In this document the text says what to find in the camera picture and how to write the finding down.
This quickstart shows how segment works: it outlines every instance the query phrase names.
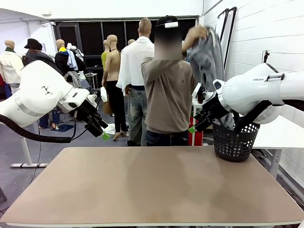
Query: white shirt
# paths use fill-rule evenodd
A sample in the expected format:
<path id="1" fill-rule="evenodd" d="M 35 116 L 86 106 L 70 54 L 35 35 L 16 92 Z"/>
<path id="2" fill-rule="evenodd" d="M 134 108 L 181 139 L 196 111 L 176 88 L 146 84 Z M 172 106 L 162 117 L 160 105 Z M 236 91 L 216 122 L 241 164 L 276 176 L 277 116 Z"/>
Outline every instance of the white shirt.
<path id="1" fill-rule="evenodd" d="M 141 64 L 146 57 L 154 57 L 154 44 L 147 37 L 139 37 L 121 53 L 119 77 L 116 86 L 123 91 L 129 84 L 143 86 Z"/>
<path id="2" fill-rule="evenodd" d="M 22 68 L 22 59 L 17 53 L 5 51 L 0 55 L 0 74 L 7 84 L 20 84 Z"/>

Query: brown bag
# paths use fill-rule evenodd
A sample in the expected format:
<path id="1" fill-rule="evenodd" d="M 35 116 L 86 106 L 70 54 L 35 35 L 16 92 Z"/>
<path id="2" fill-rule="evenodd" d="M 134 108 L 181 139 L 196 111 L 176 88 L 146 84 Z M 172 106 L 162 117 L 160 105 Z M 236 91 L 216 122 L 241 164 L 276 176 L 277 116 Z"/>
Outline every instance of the brown bag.
<path id="1" fill-rule="evenodd" d="M 106 96 L 108 98 L 108 101 L 103 103 L 103 112 L 105 114 L 112 115 L 113 111 L 112 111 L 111 104 L 110 104 L 110 101 L 109 101 L 109 94 L 106 94 Z"/>

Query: black basket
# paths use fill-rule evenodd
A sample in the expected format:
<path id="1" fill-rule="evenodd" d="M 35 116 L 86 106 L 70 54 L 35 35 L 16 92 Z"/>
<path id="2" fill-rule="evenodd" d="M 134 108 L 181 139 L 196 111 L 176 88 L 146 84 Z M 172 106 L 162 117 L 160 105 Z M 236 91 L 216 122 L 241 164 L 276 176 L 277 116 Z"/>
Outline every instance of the black basket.
<path id="1" fill-rule="evenodd" d="M 213 125 L 215 153 L 227 161 L 245 161 L 251 153 L 260 125 L 251 123 L 236 133 L 215 122 Z"/>

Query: hand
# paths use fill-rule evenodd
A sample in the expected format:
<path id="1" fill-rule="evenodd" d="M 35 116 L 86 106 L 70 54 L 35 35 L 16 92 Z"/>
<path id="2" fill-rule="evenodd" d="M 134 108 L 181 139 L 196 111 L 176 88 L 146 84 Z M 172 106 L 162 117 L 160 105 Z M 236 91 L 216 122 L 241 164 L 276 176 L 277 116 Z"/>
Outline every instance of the hand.
<path id="1" fill-rule="evenodd" d="M 124 89 L 125 94 L 129 96 L 129 95 L 130 95 L 130 90 L 131 90 L 130 87 L 127 85 L 127 86 L 125 87 L 125 89 Z"/>
<path id="2" fill-rule="evenodd" d="M 193 47 L 196 40 L 199 38 L 207 38 L 207 29 L 206 27 L 203 27 L 201 25 L 198 25 L 196 27 L 192 27 L 189 29 L 185 42 L 183 42 L 183 52 L 187 51 L 189 48 Z"/>

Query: brown tabletop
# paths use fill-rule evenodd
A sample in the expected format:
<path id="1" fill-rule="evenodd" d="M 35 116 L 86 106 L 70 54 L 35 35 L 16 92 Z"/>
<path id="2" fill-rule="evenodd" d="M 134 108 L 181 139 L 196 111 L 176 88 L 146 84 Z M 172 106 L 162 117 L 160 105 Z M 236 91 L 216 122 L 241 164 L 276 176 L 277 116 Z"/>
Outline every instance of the brown tabletop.
<path id="1" fill-rule="evenodd" d="M 251 156 L 213 147 L 65 148 L 1 222 L 24 226 L 241 226 L 300 223 L 304 213 Z"/>

